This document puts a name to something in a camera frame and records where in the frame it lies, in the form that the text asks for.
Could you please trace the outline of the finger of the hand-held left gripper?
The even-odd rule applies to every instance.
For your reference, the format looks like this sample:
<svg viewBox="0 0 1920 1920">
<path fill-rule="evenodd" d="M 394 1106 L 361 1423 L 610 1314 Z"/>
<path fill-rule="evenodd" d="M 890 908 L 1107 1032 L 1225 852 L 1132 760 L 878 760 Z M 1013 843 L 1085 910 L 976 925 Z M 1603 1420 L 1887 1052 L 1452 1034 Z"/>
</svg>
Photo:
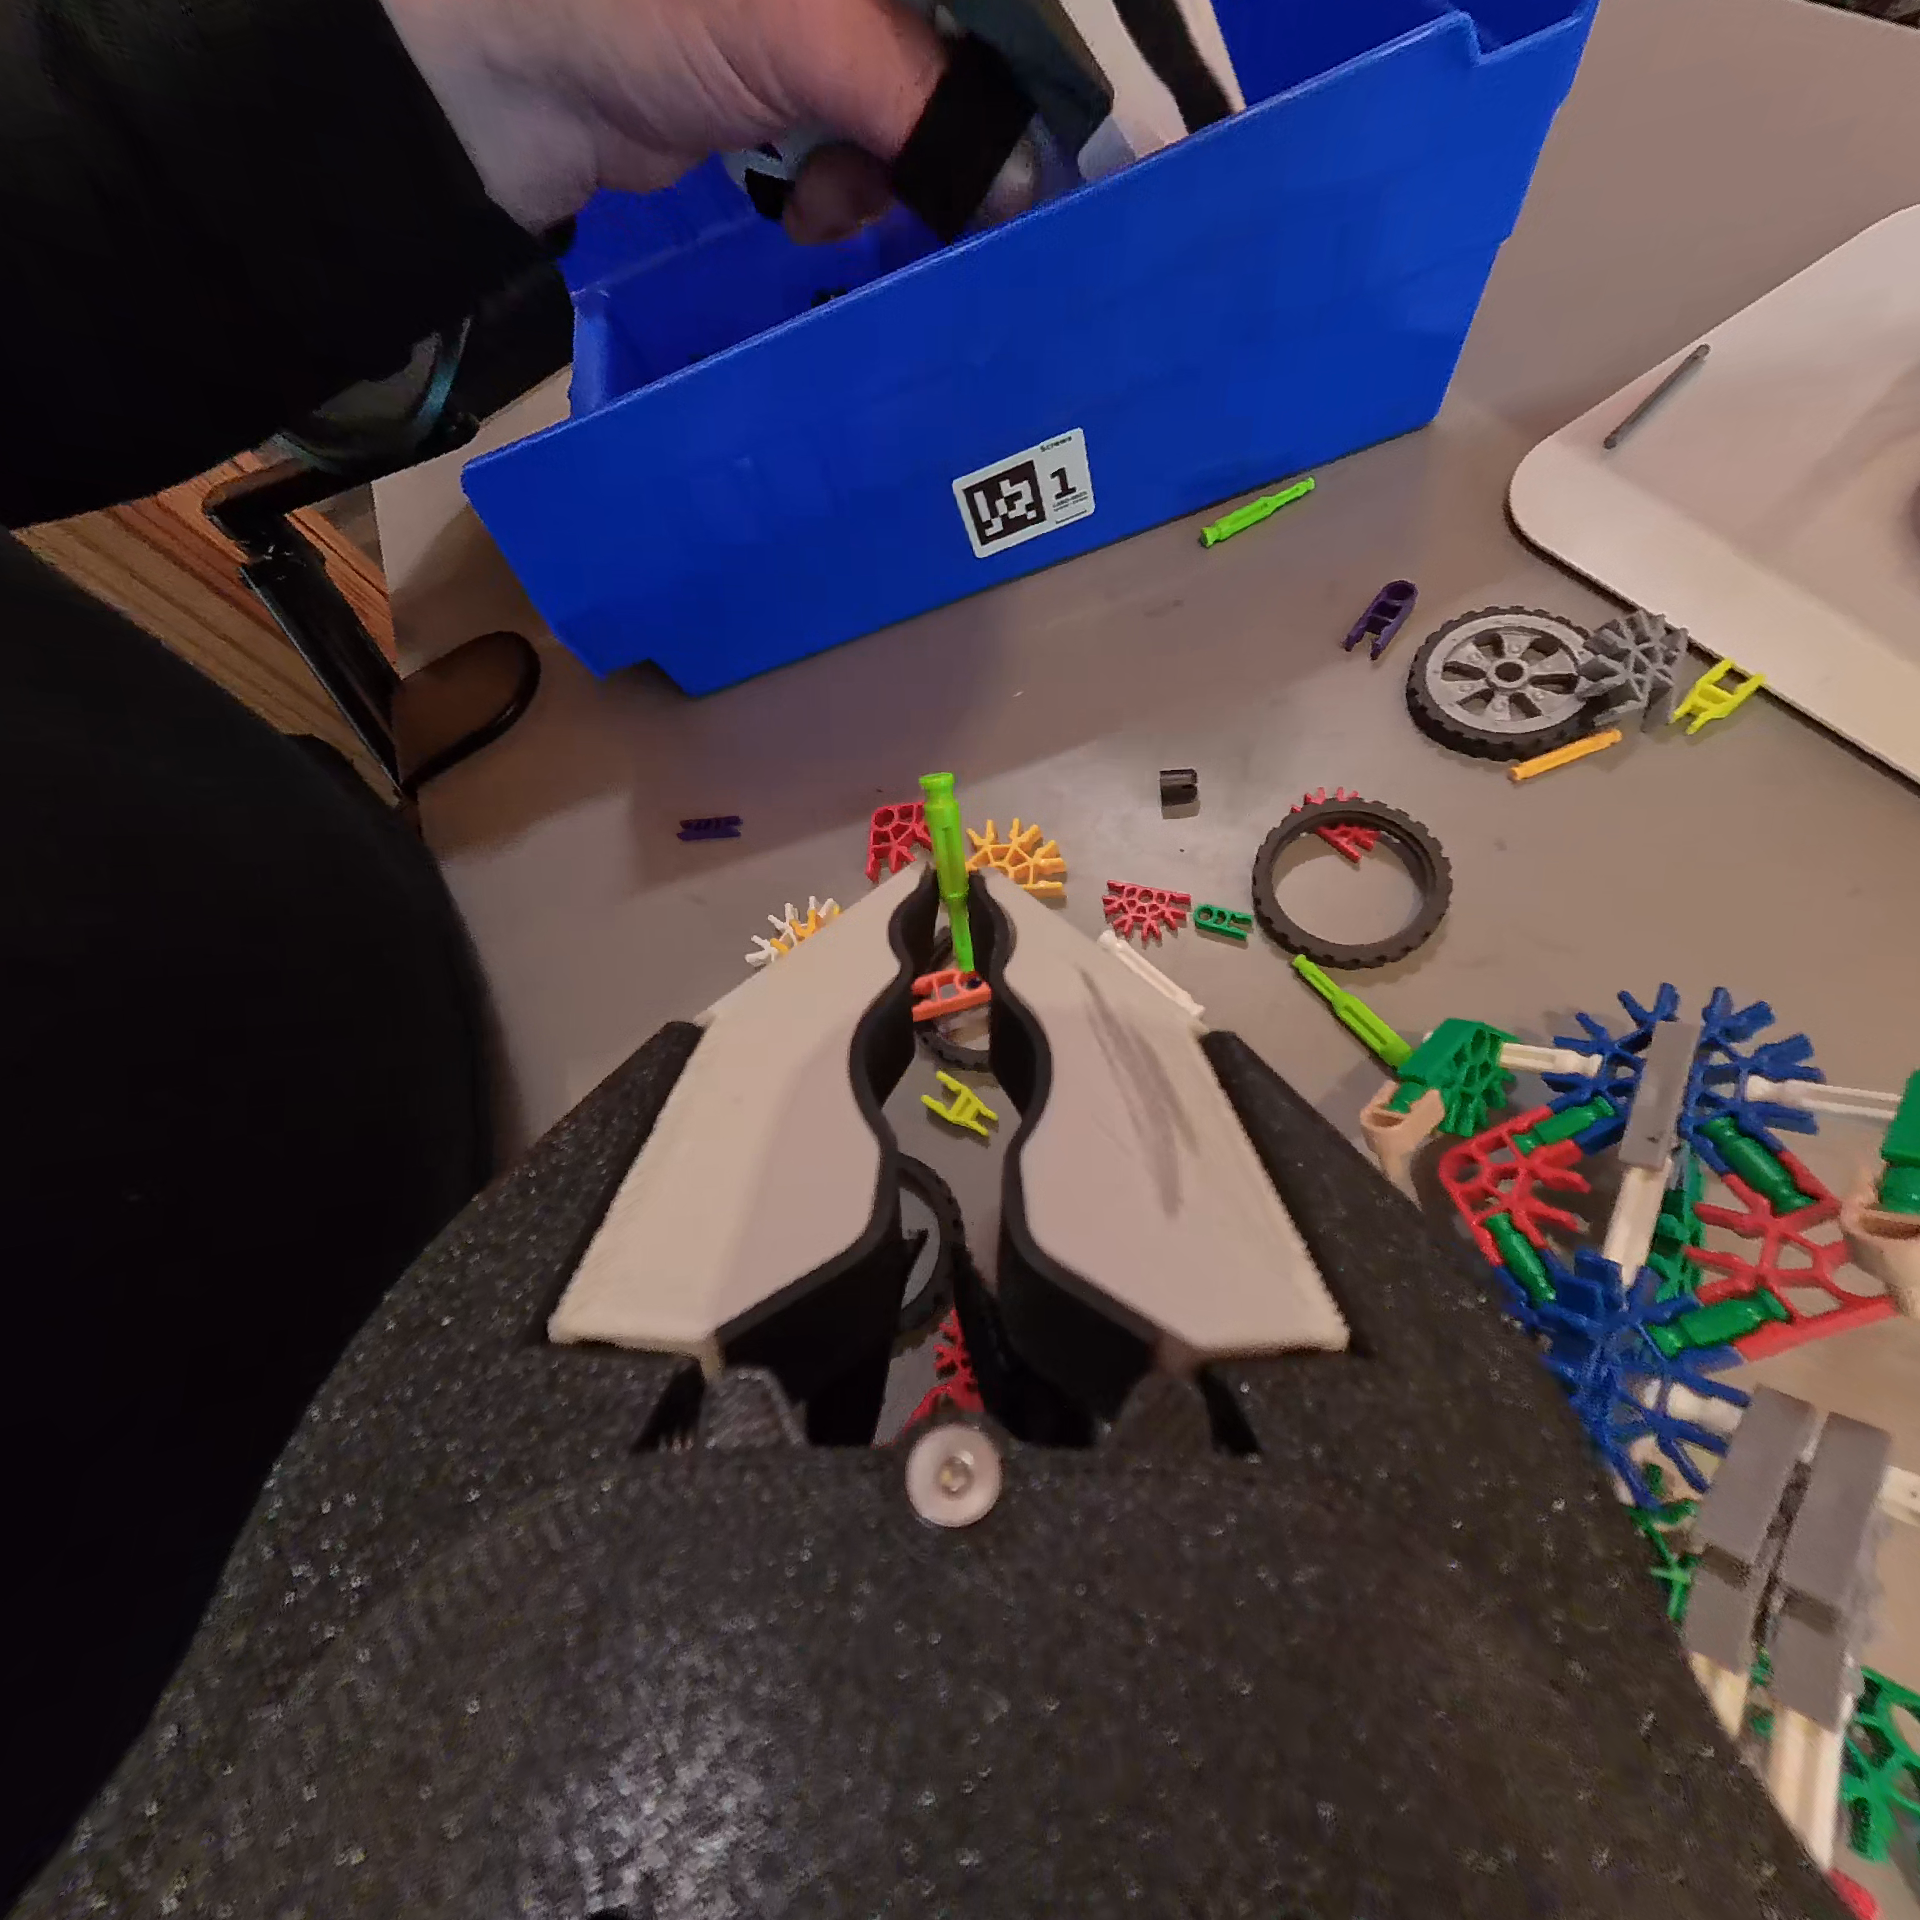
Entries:
<svg viewBox="0 0 1920 1920">
<path fill-rule="evenodd" d="M 1184 5 L 1184 30 L 1191 44 L 1184 66 L 1184 126 L 1201 131 L 1246 108 L 1246 96 L 1215 5 Z"/>
<path fill-rule="evenodd" d="M 1158 152 L 1194 131 L 1184 106 L 1140 51 L 1117 5 L 1067 5 L 1067 20 L 1112 94 L 1109 115 L 1077 152 Z"/>
</svg>

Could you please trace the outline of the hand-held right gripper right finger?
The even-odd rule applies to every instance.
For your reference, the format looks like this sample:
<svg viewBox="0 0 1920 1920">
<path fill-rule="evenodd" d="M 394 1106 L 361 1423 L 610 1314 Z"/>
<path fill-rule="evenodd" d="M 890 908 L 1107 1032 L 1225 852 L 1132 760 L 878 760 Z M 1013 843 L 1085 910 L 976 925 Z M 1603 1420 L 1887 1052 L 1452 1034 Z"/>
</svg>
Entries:
<svg viewBox="0 0 1920 1920">
<path fill-rule="evenodd" d="M 1092 1420 L 1140 1379 L 1349 1354 L 1217 1070 L 1209 1025 L 1097 934 L 983 874 L 990 1052 L 1018 1117 L 1002 1163 L 997 1314 L 1013 1355 Z"/>
</svg>

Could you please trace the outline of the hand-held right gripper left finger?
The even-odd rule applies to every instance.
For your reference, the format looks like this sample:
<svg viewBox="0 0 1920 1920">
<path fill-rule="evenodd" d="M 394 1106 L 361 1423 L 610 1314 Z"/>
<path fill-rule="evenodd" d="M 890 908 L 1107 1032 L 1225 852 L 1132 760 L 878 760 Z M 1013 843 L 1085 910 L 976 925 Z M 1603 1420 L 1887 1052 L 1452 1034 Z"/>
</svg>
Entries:
<svg viewBox="0 0 1920 1920">
<path fill-rule="evenodd" d="M 764 1367 L 820 1445 L 870 1445 L 911 1247 L 880 1115 L 911 1065 L 930 872 L 697 1016 L 697 1037 L 612 1192 L 546 1337 Z"/>
</svg>

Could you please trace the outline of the blue bin with square tag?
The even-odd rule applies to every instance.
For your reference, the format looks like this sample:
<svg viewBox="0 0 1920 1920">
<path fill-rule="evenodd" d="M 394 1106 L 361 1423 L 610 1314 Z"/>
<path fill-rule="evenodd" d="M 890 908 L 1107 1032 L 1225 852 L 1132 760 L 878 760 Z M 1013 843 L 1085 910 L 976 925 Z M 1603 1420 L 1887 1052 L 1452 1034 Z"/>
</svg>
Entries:
<svg viewBox="0 0 1920 1920">
<path fill-rule="evenodd" d="M 601 193 L 569 417 L 463 467 L 548 630 L 692 694 L 1434 417 L 1596 5 L 1217 5 L 1246 106 L 957 247 Z"/>
</svg>

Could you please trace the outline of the light green rod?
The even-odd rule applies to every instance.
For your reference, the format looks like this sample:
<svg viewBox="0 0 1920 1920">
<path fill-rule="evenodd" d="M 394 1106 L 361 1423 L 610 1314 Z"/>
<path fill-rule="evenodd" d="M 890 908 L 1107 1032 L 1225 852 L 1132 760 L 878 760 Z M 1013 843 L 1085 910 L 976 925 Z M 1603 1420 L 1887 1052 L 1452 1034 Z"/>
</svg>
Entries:
<svg viewBox="0 0 1920 1920">
<path fill-rule="evenodd" d="M 1405 1034 L 1395 1034 L 1359 994 L 1344 991 L 1325 969 L 1297 954 L 1291 971 L 1307 983 L 1310 994 L 1325 1001 L 1334 1019 L 1384 1070 L 1402 1073 L 1414 1052 Z"/>
<path fill-rule="evenodd" d="M 1205 524 L 1199 527 L 1194 543 L 1201 551 L 1217 551 L 1256 527 L 1262 527 L 1265 521 L 1288 513 L 1291 506 L 1307 499 L 1310 492 L 1320 488 L 1320 480 L 1315 473 L 1300 473 L 1271 492 L 1256 492 L 1256 496 L 1245 496 L 1229 507 L 1217 507 L 1215 514 L 1205 514 Z"/>
<path fill-rule="evenodd" d="M 953 944 L 953 969 L 976 971 L 976 944 L 972 944 L 972 872 L 968 872 L 968 833 L 962 833 L 962 809 L 957 805 L 953 772 L 924 772 L 924 824 L 930 837 L 935 856 L 935 879 L 939 897 L 947 914 L 947 944 Z"/>
</svg>

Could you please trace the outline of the multicolour construction toy model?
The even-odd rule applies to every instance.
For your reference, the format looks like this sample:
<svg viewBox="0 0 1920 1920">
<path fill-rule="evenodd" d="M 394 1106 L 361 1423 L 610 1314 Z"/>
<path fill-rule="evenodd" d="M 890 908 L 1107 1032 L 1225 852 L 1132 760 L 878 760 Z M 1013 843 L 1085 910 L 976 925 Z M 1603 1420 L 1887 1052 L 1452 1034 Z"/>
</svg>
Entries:
<svg viewBox="0 0 1920 1920">
<path fill-rule="evenodd" d="M 1557 1379 L 1635 1523 L 1684 1659 L 1811 1859 L 1915 1855 L 1915 1689 L 1869 1665 L 1895 1433 L 1740 1367 L 1915 1321 L 1915 1076 L 1835 1086 L 1764 1001 L 1676 985 L 1526 1046 L 1447 1019 L 1359 1115 L 1414 1166 Z"/>
</svg>

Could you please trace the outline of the person's left forearm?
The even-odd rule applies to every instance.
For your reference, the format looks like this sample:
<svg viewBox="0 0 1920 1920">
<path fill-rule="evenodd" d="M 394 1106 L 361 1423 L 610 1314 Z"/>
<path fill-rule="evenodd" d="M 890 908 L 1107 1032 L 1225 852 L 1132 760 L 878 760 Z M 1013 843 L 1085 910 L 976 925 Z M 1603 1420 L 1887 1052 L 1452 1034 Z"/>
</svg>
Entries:
<svg viewBox="0 0 1920 1920">
<path fill-rule="evenodd" d="M 379 5 L 2 5 L 2 529 L 267 441 L 569 240 Z"/>
</svg>

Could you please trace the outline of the person's left hand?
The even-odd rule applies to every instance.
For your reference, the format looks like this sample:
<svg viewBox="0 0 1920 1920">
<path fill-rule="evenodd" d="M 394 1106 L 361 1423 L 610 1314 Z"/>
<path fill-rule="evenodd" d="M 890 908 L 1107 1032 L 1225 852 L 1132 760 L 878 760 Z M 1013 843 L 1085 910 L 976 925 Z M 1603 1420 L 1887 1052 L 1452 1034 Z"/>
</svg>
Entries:
<svg viewBox="0 0 1920 1920">
<path fill-rule="evenodd" d="M 662 189 L 714 152 L 815 126 L 794 244 L 878 219 L 947 40 L 905 5 L 383 5 L 490 201 L 520 227 Z"/>
</svg>

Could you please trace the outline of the white rod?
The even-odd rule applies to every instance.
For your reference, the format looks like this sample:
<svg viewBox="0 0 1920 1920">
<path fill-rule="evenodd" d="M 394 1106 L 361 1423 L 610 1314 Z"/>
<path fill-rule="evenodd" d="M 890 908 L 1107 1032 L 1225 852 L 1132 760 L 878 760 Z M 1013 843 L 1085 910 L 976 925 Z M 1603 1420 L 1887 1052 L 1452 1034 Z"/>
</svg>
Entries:
<svg viewBox="0 0 1920 1920">
<path fill-rule="evenodd" d="M 1154 969 L 1141 954 L 1134 954 L 1128 940 L 1117 936 L 1112 925 L 1102 925 L 1095 936 L 1097 948 L 1107 948 L 1132 979 L 1163 994 L 1184 1019 L 1205 1025 L 1205 1007 L 1176 985 L 1163 969 Z"/>
</svg>

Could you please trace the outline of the yellow sun connector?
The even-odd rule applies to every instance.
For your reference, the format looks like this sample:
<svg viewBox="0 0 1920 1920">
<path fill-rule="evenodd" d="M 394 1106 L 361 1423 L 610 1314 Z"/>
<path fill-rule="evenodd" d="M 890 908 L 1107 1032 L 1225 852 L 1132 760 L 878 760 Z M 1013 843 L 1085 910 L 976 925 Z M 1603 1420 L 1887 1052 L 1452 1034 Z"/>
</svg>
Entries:
<svg viewBox="0 0 1920 1920">
<path fill-rule="evenodd" d="M 968 829 L 968 874 L 1002 874 L 1039 900 L 1064 900 L 1067 861 L 1062 843 L 1018 814 L 1010 829 L 985 823 Z"/>
</svg>

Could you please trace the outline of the grey spoked wheel with tyre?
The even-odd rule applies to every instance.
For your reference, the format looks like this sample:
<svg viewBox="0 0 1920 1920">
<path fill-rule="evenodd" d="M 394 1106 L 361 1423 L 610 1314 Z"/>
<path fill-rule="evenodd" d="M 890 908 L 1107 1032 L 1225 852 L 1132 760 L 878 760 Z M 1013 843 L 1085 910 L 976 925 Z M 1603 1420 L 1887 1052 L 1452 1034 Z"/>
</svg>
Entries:
<svg viewBox="0 0 1920 1920">
<path fill-rule="evenodd" d="M 1524 761 L 1587 734 L 1590 630 L 1539 609 L 1479 609 L 1434 628 L 1412 655 L 1412 725 L 1452 753 Z"/>
</svg>

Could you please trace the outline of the black metal chair base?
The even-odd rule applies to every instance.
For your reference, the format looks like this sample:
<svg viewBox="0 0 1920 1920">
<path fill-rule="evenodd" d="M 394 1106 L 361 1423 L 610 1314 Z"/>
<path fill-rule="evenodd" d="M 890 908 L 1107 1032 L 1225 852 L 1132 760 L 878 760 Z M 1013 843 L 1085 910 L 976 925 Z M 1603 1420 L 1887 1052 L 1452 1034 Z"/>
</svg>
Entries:
<svg viewBox="0 0 1920 1920">
<path fill-rule="evenodd" d="M 371 487 L 394 470 L 419 467 L 429 457 L 463 450 L 474 437 L 474 417 L 460 416 L 439 426 L 419 453 L 393 453 L 358 460 L 342 470 L 308 467 L 299 460 L 261 462 L 238 480 L 216 482 L 204 492 L 204 524 L 238 551 L 238 575 L 266 605 L 267 621 L 292 643 L 299 663 L 315 671 L 330 701 L 348 722 L 348 734 L 376 761 L 393 796 L 406 806 L 419 805 L 423 786 L 453 772 L 479 752 L 506 735 L 540 689 L 540 656 L 530 639 L 515 630 L 474 635 L 437 663 L 444 678 L 455 670 L 513 670 L 504 701 L 474 729 L 413 753 L 413 735 L 444 682 L 406 689 L 374 630 L 361 624 L 348 595 L 325 568 L 315 539 L 294 524 L 299 513 L 316 507 L 355 487 Z"/>
</svg>

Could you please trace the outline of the grey connector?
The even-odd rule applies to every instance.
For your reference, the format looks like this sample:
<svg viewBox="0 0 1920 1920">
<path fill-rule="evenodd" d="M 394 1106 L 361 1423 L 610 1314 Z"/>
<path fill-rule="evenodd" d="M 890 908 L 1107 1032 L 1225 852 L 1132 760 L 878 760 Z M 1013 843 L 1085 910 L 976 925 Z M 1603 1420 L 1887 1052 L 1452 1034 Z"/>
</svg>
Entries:
<svg viewBox="0 0 1920 1920">
<path fill-rule="evenodd" d="M 1596 628 L 1576 663 L 1576 692 L 1596 729 L 1653 734 L 1673 714 L 1676 671 L 1687 663 L 1693 635 L 1657 613 L 1621 613 Z"/>
</svg>

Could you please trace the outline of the yellow-green connector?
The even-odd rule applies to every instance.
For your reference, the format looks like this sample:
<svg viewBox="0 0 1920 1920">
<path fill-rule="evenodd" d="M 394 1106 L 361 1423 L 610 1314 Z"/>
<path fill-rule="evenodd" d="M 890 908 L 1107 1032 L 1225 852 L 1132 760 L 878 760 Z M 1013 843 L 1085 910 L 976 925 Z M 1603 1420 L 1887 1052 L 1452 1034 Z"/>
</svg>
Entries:
<svg viewBox="0 0 1920 1920">
<path fill-rule="evenodd" d="M 1668 725 L 1684 735 L 1715 722 L 1729 722 L 1743 701 L 1764 692 L 1768 678 L 1734 656 L 1719 656 L 1668 709 Z"/>
</svg>

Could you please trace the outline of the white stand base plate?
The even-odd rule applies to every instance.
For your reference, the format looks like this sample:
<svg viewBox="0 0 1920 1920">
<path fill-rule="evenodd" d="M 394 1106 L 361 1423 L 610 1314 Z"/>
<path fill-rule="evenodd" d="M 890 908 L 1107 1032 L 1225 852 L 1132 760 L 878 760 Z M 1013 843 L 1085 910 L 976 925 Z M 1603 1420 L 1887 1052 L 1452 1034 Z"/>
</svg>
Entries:
<svg viewBox="0 0 1920 1920">
<path fill-rule="evenodd" d="M 1539 441 L 1539 554 L 1915 780 L 1915 204 Z"/>
</svg>

